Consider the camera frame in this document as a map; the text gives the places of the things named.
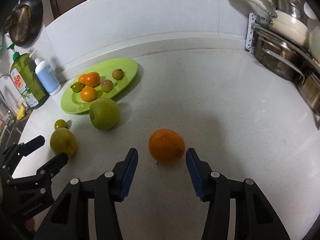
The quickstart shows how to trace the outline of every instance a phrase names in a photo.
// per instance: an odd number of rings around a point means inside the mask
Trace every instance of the dish soap bottle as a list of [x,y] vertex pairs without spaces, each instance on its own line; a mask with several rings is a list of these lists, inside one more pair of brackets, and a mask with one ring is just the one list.
[[36,75],[36,64],[28,53],[22,55],[14,50],[15,43],[7,49],[13,50],[13,64],[10,69],[11,78],[27,104],[37,109],[48,99],[49,94]]
[[[36,50],[30,54],[30,58],[36,53]],[[36,57],[36,75],[50,96],[54,96],[61,89],[61,84],[54,74],[50,64],[40,57]]]

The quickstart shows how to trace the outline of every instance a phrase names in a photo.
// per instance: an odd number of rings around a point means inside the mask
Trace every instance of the kiwi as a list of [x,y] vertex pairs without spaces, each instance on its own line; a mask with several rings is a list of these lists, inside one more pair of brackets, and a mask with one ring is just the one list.
[[109,93],[113,89],[113,82],[109,79],[106,79],[101,84],[101,90],[105,93]]
[[120,80],[124,77],[124,72],[122,69],[115,69],[113,72],[112,72],[112,77],[115,79],[115,80]]

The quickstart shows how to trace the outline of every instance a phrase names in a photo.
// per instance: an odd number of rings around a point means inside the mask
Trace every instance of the saucepan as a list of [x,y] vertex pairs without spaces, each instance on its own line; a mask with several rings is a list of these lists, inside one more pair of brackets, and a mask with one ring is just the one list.
[[287,0],[266,0],[271,6],[269,12],[260,0],[245,0],[256,4],[269,14],[268,27],[283,37],[291,40],[300,47],[308,48],[309,33],[307,16],[297,6]]

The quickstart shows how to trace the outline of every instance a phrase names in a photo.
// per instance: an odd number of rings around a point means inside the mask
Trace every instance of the oval plate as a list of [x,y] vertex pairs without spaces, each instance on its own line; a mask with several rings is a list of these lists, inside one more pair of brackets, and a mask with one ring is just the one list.
[[[112,78],[112,72],[118,68],[121,68],[124,71],[124,77],[121,80],[115,80]],[[98,72],[100,75],[100,84],[95,87],[98,93],[98,98],[113,98],[116,94],[122,91],[136,76],[138,71],[138,64],[130,58],[113,58],[100,62],[99,64],[88,68],[80,75],[94,71]],[[77,82],[78,77],[75,78],[71,82],[71,84]],[[101,82],[106,79],[110,79],[113,82],[113,90],[111,90],[109,93],[104,93],[101,90]],[[88,111],[91,103],[92,102],[88,103],[83,101],[80,97],[80,92],[75,93],[70,87],[67,87],[62,95],[60,106],[61,109],[67,114],[80,114]]]

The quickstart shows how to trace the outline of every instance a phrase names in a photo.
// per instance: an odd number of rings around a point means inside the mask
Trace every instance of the tangerine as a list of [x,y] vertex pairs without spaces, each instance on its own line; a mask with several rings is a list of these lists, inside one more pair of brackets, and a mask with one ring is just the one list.
[[85,87],[81,90],[80,97],[86,102],[94,101],[97,99],[97,91],[92,87]]
[[184,154],[183,138],[170,129],[159,129],[149,139],[149,152],[160,163],[173,163]]
[[84,82],[88,87],[95,87],[100,82],[100,75],[98,74],[98,72],[90,72],[85,75]]
[[78,82],[81,84],[81,85],[85,85],[85,82],[84,82],[84,79],[85,79],[85,75],[86,74],[82,74],[78,77]]

